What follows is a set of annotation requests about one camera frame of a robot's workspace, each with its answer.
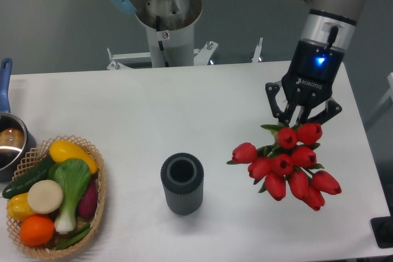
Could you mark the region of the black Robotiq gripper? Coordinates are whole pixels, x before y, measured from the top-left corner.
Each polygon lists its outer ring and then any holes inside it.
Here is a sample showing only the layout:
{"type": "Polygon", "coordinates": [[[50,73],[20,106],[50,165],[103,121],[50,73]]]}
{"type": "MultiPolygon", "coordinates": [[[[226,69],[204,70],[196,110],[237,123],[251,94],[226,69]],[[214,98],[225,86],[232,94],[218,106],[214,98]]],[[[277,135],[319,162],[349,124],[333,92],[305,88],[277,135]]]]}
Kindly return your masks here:
{"type": "Polygon", "coordinates": [[[300,41],[289,70],[281,82],[268,82],[265,91],[274,118],[288,125],[295,108],[302,107],[298,121],[323,125],[342,111],[332,98],[332,85],[344,53],[300,41]],[[287,99],[285,111],[277,103],[281,87],[287,99]]]}

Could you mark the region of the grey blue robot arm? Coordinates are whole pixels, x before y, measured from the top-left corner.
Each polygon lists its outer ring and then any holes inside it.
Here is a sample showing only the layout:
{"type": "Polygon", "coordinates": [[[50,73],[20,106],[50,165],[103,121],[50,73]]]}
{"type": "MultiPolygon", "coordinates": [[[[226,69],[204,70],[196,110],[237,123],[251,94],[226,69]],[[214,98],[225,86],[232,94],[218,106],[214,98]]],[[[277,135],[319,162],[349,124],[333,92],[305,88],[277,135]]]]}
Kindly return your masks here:
{"type": "MultiPolygon", "coordinates": [[[[110,0],[145,26],[153,67],[192,66],[201,0],[110,0]]],[[[341,112],[332,85],[365,0],[300,0],[310,6],[289,69],[266,84],[272,114],[284,125],[320,123],[341,112]]]]}

